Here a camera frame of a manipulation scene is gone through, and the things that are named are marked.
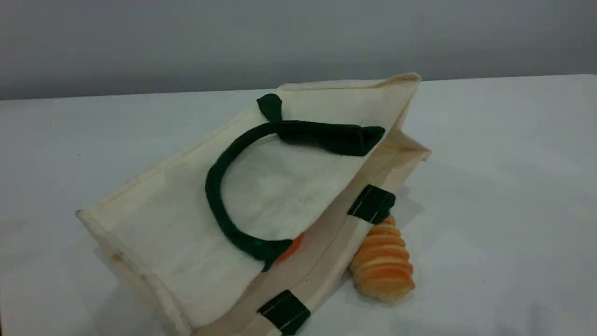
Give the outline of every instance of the dark green strap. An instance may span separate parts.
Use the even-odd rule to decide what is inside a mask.
[[[311,316],[309,309],[289,290],[276,295],[257,312],[275,325],[282,335],[296,334]]]
[[[273,121],[246,131],[220,155],[205,180],[207,201],[224,235],[238,249],[263,261],[263,271],[267,271],[280,254],[290,247],[292,240],[264,240],[241,232],[226,212],[221,198],[221,182],[226,169],[245,148],[274,133],[283,134],[290,143],[313,144],[341,155],[365,156],[379,142],[384,129],[308,121]]]
[[[352,203],[348,214],[372,224],[379,224],[390,216],[390,209],[395,202],[394,194],[368,184],[363,188],[356,201]]]

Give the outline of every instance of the orange object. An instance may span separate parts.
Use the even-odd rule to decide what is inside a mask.
[[[285,260],[292,254],[294,254],[294,252],[296,252],[296,250],[299,249],[300,243],[303,241],[303,236],[304,236],[304,233],[301,233],[300,236],[298,236],[293,241],[292,245],[290,245],[290,247],[286,251],[284,251],[284,253],[280,254],[280,256],[278,257],[278,259],[276,259],[276,261]]]
[[[413,266],[394,217],[374,226],[350,263],[363,295],[394,302],[414,289]]]

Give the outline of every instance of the gray wall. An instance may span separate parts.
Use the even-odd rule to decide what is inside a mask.
[[[1,0],[0,99],[597,72],[596,0]]]

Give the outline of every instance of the orange bread roll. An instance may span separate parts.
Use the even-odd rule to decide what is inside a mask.
[[[350,262],[358,291],[384,302],[395,302],[414,289],[413,266],[394,217],[375,225]]]

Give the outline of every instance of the croissant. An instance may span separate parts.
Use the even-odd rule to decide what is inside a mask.
[[[350,263],[357,290],[392,303],[414,289],[413,266],[391,215],[373,226]]]

